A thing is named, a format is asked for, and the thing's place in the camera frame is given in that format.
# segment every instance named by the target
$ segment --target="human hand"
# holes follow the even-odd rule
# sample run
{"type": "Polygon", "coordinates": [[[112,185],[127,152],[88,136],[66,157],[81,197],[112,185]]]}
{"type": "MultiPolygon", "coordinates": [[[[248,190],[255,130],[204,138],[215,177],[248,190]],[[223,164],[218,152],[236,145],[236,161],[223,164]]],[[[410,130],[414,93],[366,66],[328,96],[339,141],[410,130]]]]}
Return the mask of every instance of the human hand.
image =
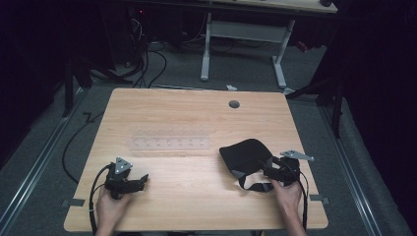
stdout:
{"type": "Polygon", "coordinates": [[[104,187],[100,188],[97,200],[98,224],[96,236],[112,235],[132,197],[132,194],[127,194],[121,200],[114,200],[110,196],[110,191],[104,187]]]}
{"type": "Polygon", "coordinates": [[[270,181],[273,184],[276,202],[287,228],[288,235],[307,235],[298,216],[298,206],[302,195],[299,183],[294,182],[289,186],[283,187],[276,180],[271,179],[270,181]]]}

